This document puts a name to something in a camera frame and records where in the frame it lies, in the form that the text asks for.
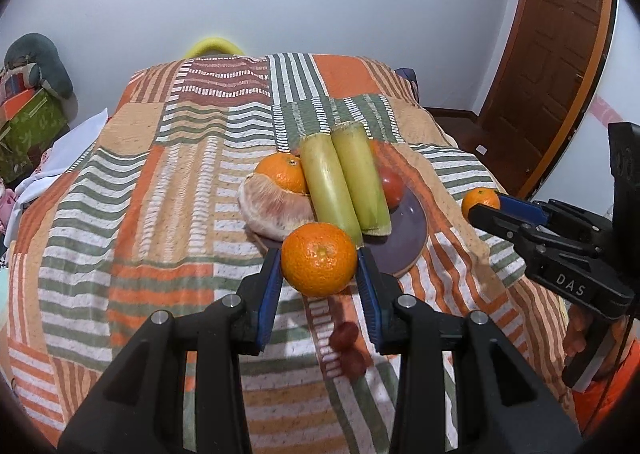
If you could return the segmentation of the person's hand on handle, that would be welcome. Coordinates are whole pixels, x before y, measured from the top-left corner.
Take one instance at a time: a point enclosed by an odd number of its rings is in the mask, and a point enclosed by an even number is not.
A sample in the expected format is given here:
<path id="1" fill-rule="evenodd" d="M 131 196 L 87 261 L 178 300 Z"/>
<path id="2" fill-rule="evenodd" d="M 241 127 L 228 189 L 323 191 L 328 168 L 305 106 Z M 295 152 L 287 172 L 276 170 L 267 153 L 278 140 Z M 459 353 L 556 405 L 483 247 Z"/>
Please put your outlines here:
<path id="1" fill-rule="evenodd" d="M 586 348 L 586 334 L 593 321 L 593 314 L 578 305 L 571 305 L 567 310 L 568 324 L 563 339 L 564 352 L 567 358 L 573 358 Z"/>

